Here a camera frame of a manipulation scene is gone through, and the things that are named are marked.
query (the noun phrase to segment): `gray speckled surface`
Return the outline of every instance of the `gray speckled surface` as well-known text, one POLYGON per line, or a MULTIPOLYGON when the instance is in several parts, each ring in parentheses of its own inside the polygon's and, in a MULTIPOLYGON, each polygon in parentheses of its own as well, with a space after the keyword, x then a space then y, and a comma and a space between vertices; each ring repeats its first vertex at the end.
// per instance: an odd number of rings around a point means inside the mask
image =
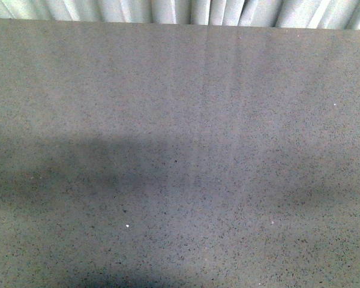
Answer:
POLYGON ((360 31, 0 19, 0 287, 259 286, 360 287, 360 31))

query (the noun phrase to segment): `white curtain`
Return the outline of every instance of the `white curtain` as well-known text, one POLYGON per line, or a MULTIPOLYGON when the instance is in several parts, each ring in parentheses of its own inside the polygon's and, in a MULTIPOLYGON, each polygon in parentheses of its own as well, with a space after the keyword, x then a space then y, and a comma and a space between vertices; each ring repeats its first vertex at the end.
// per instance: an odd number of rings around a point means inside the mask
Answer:
POLYGON ((0 18, 360 29, 360 0, 0 0, 0 18))

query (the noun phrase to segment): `speckled stone slab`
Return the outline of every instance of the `speckled stone slab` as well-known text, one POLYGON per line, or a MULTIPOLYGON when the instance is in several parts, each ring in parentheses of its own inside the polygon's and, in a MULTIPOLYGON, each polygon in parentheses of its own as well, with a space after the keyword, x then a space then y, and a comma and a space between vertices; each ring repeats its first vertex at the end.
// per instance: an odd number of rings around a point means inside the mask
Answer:
POLYGON ((2 287, 360 287, 360 31, 0 19, 2 287))

